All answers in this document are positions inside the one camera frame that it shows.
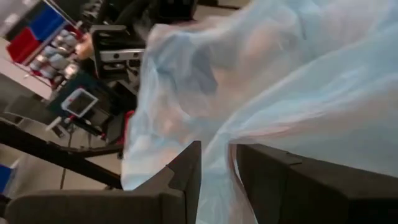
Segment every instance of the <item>red bin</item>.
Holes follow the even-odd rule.
[[[11,40],[11,43],[7,46],[7,51],[13,62],[22,63],[40,44],[41,42],[35,39],[32,31],[26,27]]]

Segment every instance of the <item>screen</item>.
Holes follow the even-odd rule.
[[[69,105],[68,110],[75,114],[81,114],[95,99],[81,92]]]

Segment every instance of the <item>translucent plastic bag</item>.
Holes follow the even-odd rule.
[[[200,224],[256,222],[231,142],[398,176],[397,37],[394,0],[258,0],[230,17],[157,25],[124,188],[194,140],[203,146]]]

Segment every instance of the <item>black metal frame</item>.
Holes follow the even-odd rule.
[[[62,147],[53,142],[46,142],[3,121],[0,121],[0,130],[0,144],[5,144],[55,165],[72,170],[104,183],[111,188],[122,189],[120,175],[102,168],[85,158],[120,152],[123,146],[78,150],[70,147]]]

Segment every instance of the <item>gray floor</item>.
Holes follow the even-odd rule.
[[[250,0],[220,0],[220,4],[231,5],[231,6],[243,6]],[[208,15],[225,16],[232,13],[232,11],[225,9],[215,9],[210,7],[198,7],[196,19],[204,18]],[[28,133],[36,135],[42,139],[53,141],[57,144],[66,146],[68,144],[68,138],[58,139],[53,133],[44,132],[44,127],[39,124],[26,125],[25,130]],[[103,145],[104,143],[93,139],[91,143],[93,147]],[[72,139],[72,146],[87,146],[87,133],[78,130]],[[11,165],[17,158],[24,158],[21,161],[21,167],[18,172],[16,179],[16,187],[12,191],[12,195],[29,194],[30,192],[38,190],[49,190],[59,189],[63,169],[59,166],[53,165],[49,162],[32,156],[23,156],[23,153],[10,149],[6,146],[0,145],[0,163],[5,165]],[[113,172],[120,174],[121,164],[117,160],[116,155],[101,156],[90,159],[90,161],[105,167]],[[82,175],[76,174],[72,171],[67,170],[65,175],[65,182],[63,189],[103,189],[104,184],[89,178],[83,177]]]

